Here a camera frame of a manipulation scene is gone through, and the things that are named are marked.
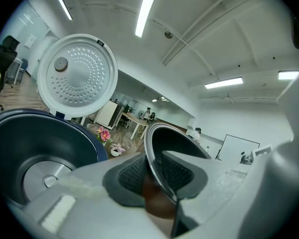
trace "inner lid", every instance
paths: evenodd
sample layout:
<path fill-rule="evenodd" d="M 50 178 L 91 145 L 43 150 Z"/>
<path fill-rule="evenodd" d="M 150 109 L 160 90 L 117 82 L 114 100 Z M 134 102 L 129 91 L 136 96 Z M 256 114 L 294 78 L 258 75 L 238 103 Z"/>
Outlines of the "inner lid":
<path fill-rule="evenodd" d="M 38 69 L 38 90 L 50 113 L 65 120 L 87 116 L 111 98 L 118 67 L 110 48 L 98 38 L 73 34 L 54 43 Z"/>

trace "fluorescent light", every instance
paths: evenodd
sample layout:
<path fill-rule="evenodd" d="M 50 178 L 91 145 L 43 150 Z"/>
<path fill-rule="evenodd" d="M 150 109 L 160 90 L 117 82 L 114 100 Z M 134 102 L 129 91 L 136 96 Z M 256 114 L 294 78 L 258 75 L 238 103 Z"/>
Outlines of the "fluorescent light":
<path fill-rule="evenodd" d="M 20 19 L 20 17 L 19 17 L 19 19 Z M 20 19 L 20 20 L 23 22 L 23 24 L 24 24 L 24 25 L 26 25 L 26 26 L 27 26 L 27 24 L 25 24 L 25 22 L 24 22 L 22 19 Z"/>
<path fill-rule="evenodd" d="M 142 37 L 142 35 L 143 35 L 144 27 L 145 27 L 145 24 L 148 19 L 150 9 L 151 9 L 153 3 L 154 3 L 154 0 L 143 0 L 143 2 L 142 2 L 142 6 L 141 6 L 139 18 L 138 18 L 138 24 L 136 25 L 136 31 L 135 31 L 135 35 L 137 35 L 139 37 Z"/>
<path fill-rule="evenodd" d="M 70 13 L 69 13 L 67 7 L 65 6 L 64 1 L 63 1 L 63 0 L 59 0 L 59 2 L 60 2 L 60 4 L 61 4 L 62 8 L 64 9 L 66 15 L 68 16 L 69 20 L 72 20 L 72 17 L 71 17 L 71 15 L 70 15 Z"/>
<path fill-rule="evenodd" d="M 299 71 L 281 71 L 278 73 L 279 80 L 293 80 L 297 78 Z"/>
<path fill-rule="evenodd" d="M 31 21 L 31 19 L 27 15 L 25 15 L 25 14 L 23 14 L 23 15 L 33 24 L 33 22 Z"/>
<path fill-rule="evenodd" d="M 218 88 L 218 87 L 224 87 L 224 86 L 230 86 L 230 85 L 237 85 L 237 84 L 243 84 L 243 78 L 238 77 L 230 80 L 225 80 L 221 82 L 215 82 L 215 83 L 210 83 L 206 84 L 205 87 L 207 89 L 213 89 L 213 88 Z"/>

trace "wooden floor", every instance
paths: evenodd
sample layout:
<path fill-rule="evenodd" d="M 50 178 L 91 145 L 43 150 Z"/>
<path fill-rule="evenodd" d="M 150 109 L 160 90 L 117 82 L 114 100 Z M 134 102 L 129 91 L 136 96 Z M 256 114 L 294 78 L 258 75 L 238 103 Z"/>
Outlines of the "wooden floor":
<path fill-rule="evenodd" d="M 88 127 L 88 130 L 95 134 L 99 127 L 99 125 L 93 124 L 92 126 Z M 112 130 L 109 131 L 111 134 L 111 139 L 105 145 L 105 149 L 108 153 L 109 158 L 113 158 L 113 156 L 110 153 L 110 145 L 112 142 L 119 143 L 122 145 L 122 147 L 126 150 L 126 152 L 124 152 L 123 155 L 134 154 L 136 150 L 142 145 L 142 143 L 144 142 L 144 137 L 142 140 L 140 139 L 143 132 L 142 126 L 139 126 L 137 133 L 134 135 L 133 139 L 130 140 L 130 137 L 132 136 L 135 127 L 136 123 L 132 123 L 129 128 L 125 128 L 125 125 L 122 125 L 120 123 L 117 127 L 114 127 Z"/>
<path fill-rule="evenodd" d="M 48 111 L 48 107 L 37 91 L 35 81 L 26 73 L 23 75 L 21 84 L 5 84 L 0 93 L 0 105 L 3 105 L 5 111 L 20 108 Z"/>
<path fill-rule="evenodd" d="M 37 91 L 35 81 L 28 74 L 24 74 L 21 84 L 12 86 L 13 88 L 9 84 L 5 84 L 4 89 L 0 93 L 0 104 L 3 105 L 5 111 L 20 108 L 31 108 L 46 112 L 49 111 Z M 140 126 L 138 129 L 138 132 L 140 131 L 140 133 L 137 132 L 133 140 L 130 140 L 135 126 L 136 123 L 132 123 L 129 128 L 125 128 L 125 126 L 119 124 L 110 131 L 111 140 L 105 145 L 109 158 L 113 158 L 110 154 L 110 145 L 112 142 L 120 143 L 123 146 L 126 150 L 124 155 L 136 152 L 137 148 L 143 143 L 144 139 L 140 139 L 143 132 L 143 127 Z M 98 128 L 98 125 L 93 124 L 93 126 L 88 128 L 88 130 L 95 133 Z"/>

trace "pink flower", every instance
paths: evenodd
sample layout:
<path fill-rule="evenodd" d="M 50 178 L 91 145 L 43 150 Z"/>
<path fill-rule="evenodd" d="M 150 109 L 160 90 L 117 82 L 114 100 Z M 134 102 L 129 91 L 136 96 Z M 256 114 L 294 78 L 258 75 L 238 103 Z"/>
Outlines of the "pink flower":
<path fill-rule="evenodd" d="M 110 139 L 111 135 L 110 135 L 109 131 L 106 129 L 103 132 L 101 132 L 100 137 L 101 137 L 102 141 L 107 141 L 108 139 Z"/>
<path fill-rule="evenodd" d="M 101 127 L 99 127 L 99 129 L 97 130 L 97 133 L 102 133 L 103 130 L 104 130 L 104 128 L 101 126 Z"/>

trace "black chair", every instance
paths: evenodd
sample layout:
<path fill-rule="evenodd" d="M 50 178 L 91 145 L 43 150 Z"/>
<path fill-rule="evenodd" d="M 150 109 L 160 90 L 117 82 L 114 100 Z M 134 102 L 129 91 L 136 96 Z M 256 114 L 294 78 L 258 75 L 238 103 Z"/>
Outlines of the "black chair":
<path fill-rule="evenodd" d="M 20 42 L 14 39 L 11 35 L 8 35 L 3 40 L 2 44 L 0 44 L 0 92 L 4 88 L 6 72 L 17 56 L 17 52 L 15 50 L 19 43 Z"/>

